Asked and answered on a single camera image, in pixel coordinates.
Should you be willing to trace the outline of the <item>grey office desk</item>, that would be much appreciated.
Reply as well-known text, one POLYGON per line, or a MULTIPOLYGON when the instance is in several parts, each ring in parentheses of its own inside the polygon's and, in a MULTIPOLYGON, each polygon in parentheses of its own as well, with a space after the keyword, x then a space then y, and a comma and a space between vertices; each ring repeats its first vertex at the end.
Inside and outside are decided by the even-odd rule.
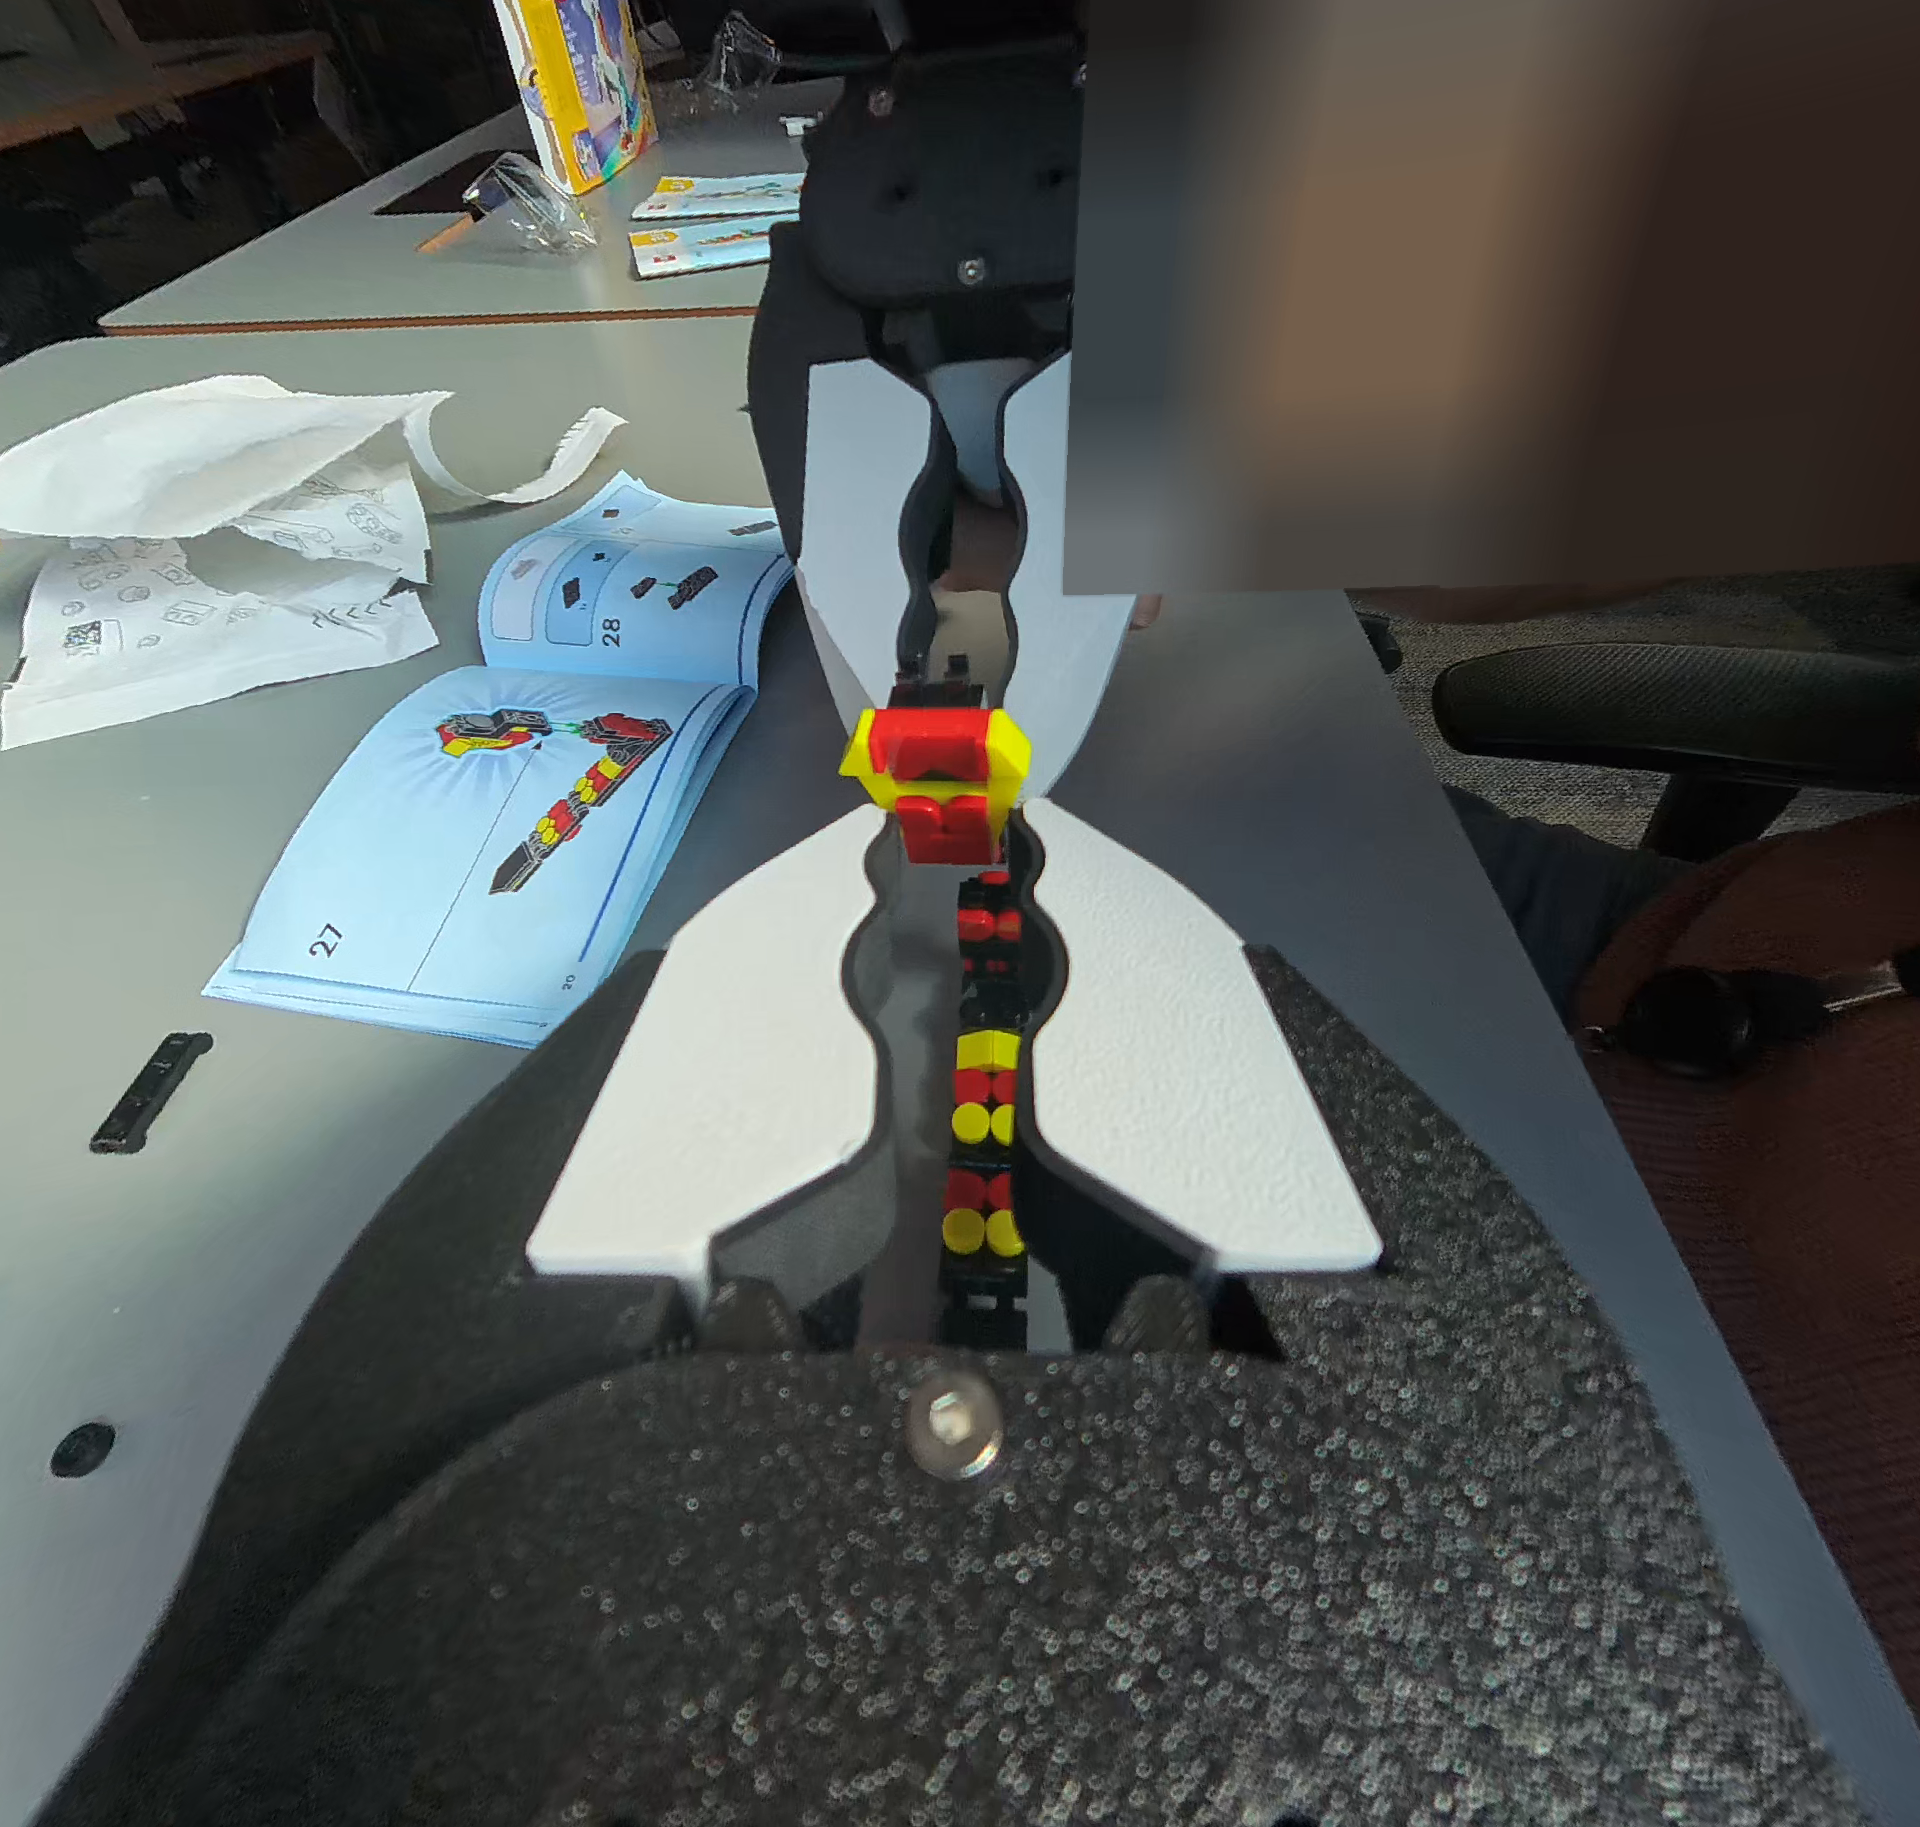
POLYGON ((475 155, 530 150, 524 110, 511 107, 452 134, 184 278, 103 316, 107 333, 275 331, 553 322, 562 318, 750 316, 765 284, 761 265, 688 278, 631 272, 629 214, 662 175, 762 172, 803 165, 789 114, 817 115, 840 93, 836 78, 742 90, 731 102, 702 87, 675 87, 662 139, 583 210, 597 235, 578 256, 524 251, 509 230, 477 226, 439 253, 419 240, 445 214, 388 214, 385 204, 475 155))

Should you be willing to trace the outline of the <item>long black brick plate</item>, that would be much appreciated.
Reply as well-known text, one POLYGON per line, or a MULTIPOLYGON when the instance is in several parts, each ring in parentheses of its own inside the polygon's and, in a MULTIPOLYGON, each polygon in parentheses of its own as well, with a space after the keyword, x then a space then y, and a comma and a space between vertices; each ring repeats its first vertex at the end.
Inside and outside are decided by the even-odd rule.
POLYGON ((166 1035, 91 1131, 87 1150, 96 1155, 143 1150, 160 1111, 210 1047, 212 1035, 204 1029, 166 1035))

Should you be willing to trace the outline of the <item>toy brick snake head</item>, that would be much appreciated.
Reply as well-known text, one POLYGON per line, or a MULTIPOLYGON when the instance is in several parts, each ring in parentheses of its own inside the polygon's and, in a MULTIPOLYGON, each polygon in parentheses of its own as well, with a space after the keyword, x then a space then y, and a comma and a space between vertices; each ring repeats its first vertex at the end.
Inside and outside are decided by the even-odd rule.
POLYGON ((885 709, 856 718, 840 760, 900 829, 908 860, 995 866, 1019 801, 1032 746, 1006 711, 973 683, 895 688, 885 709))

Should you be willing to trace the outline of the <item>closed blue instruction booklet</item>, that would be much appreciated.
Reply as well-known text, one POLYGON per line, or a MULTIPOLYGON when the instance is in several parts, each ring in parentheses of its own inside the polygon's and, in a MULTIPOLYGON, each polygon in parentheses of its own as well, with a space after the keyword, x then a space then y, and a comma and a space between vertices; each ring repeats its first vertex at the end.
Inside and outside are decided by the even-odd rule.
POLYGON ((641 280, 688 278, 765 262, 769 230, 777 225, 779 215, 762 214, 634 226, 628 235, 634 274, 641 280))
POLYGON ((746 175, 662 175, 631 210, 637 225, 681 225, 800 214, 803 171, 746 175))

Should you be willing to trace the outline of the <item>yellow toy set box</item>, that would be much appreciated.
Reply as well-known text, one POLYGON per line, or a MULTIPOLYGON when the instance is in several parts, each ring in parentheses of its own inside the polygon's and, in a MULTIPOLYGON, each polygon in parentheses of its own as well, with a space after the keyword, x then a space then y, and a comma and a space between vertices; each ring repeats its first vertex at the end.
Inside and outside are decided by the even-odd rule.
POLYGON ((660 136, 628 0, 492 0, 545 177, 583 194, 660 136))

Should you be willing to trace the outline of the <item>wooden-edged desk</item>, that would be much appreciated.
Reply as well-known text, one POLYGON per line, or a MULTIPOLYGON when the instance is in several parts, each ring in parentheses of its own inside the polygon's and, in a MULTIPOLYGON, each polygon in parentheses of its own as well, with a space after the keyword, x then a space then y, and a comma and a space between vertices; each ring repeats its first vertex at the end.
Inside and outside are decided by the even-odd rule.
POLYGON ((321 32, 111 44, 77 57, 2 62, 2 150, 80 132, 128 110, 180 102, 331 48, 321 32))

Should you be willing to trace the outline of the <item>torn white paper bag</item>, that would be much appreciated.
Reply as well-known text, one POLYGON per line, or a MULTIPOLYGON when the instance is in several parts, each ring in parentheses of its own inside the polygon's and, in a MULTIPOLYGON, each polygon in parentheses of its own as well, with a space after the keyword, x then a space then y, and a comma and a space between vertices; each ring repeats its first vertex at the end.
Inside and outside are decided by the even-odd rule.
POLYGON ((5 451, 2 527, 54 539, 194 537, 448 397, 289 391, 262 375, 133 393, 5 451))

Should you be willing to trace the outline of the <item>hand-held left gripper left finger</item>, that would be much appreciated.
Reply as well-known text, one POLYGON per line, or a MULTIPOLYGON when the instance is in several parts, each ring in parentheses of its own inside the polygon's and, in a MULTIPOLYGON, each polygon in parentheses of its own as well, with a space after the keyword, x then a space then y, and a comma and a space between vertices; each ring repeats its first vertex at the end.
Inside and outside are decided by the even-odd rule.
POLYGON ((534 1270, 710 1281, 722 1233, 862 1152, 879 1048, 845 969, 880 831, 856 806, 675 934, 527 1237, 534 1270))

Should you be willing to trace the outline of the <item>toy brick snake body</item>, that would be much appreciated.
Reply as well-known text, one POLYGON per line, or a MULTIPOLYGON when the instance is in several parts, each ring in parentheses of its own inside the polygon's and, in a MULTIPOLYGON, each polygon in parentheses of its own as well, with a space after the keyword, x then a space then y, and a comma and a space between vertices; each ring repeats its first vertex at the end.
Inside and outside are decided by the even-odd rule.
POLYGON ((1022 914, 1006 866, 966 878, 956 895, 961 969, 940 1202, 939 1341, 1019 1350, 1027 1341, 1027 1247, 1011 1202, 1015 1095, 1027 1027, 1022 914))

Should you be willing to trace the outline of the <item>white paper strip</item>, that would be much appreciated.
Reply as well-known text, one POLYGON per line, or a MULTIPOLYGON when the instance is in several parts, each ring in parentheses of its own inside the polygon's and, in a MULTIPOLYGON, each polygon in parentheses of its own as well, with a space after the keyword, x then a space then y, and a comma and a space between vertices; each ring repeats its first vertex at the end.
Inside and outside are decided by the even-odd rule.
POLYGON ((537 476, 504 489, 481 492, 458 479, 435 450, 433 418, 448 397, 443 391, 415 396, 401 418, 401 432, 428 484, 463 503, 530 504, 553 499, 571 485, 597 457, 601 443, 628 423, 623 414, 607 406, 590 406, 563 431, 549 464, 537 476))

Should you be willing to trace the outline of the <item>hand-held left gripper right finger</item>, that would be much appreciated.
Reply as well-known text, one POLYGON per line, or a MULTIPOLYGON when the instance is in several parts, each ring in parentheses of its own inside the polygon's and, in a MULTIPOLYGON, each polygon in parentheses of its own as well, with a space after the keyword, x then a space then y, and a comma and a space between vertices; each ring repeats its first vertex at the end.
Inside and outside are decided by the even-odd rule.
POLYGON ((1374 1265, 1379 1233, 1240 935, 1061 805, 1022 812, 1065 944, 1027 1060, 1039 1142, 1228 1272, 1374 1265))

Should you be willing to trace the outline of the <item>printed white paper bag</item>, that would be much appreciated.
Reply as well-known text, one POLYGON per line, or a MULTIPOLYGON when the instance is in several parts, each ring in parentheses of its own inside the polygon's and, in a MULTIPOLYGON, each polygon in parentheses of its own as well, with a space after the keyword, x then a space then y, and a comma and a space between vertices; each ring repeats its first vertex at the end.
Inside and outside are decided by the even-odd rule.
POLYGON ((330 489, 212 536, 74 539, 29 591, 5 746, 84 735, 436 644, 412 488, 330 489))

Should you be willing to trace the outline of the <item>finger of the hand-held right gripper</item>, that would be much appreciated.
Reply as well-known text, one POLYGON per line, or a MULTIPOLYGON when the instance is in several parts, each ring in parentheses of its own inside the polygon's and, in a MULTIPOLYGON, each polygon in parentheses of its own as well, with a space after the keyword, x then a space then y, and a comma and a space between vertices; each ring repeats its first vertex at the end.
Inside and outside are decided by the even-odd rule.
POLYGON ((1031 746, 1027 801, 1045 797, 1079 749, 1138 607, 1132 593, 1065 591, 1069 387, 1063 350, 998 409, 1003 488, 1019 521, 1019 559, 1005 586, 1003 709, 1031 746))
POLYGON ((922 385, 871 358, 808 375, 800 586, 845 723, 886 705, 937 633, 930 553, 944 541, 954 447, 922 385))

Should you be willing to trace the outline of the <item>clear plastic bag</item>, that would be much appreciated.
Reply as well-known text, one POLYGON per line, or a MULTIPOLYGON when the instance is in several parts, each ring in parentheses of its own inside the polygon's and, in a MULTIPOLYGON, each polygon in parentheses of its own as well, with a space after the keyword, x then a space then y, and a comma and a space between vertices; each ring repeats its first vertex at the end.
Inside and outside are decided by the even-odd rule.
POLYGON ((706 55, 683 85, 722 102, 750 90, 774 85, 786 68, 781 47, 746 12, 728 11, 718 21, 706 55))
POLYGON ((597 245, 597 234, 574 197, 521 151, 489 160, 465 186, 463 208, 475 225, 504 225, 535 253, 574 256, 597 245))

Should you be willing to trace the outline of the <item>person's torso in sweater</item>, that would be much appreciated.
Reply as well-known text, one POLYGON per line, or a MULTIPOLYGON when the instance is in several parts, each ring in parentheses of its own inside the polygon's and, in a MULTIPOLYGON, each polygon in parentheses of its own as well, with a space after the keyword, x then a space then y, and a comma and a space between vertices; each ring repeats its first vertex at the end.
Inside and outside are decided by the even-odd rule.
MULTIPOLYGON (((1596 954, 1579 1025, 1663 968, 1864 969, 1917 938, 1917 809, 1687 869, 1596 954)), ((1917 1696, 1917 1006, 1888 997, 1724 1082, 1587 1071, 1889 1670, 1917 1696)))

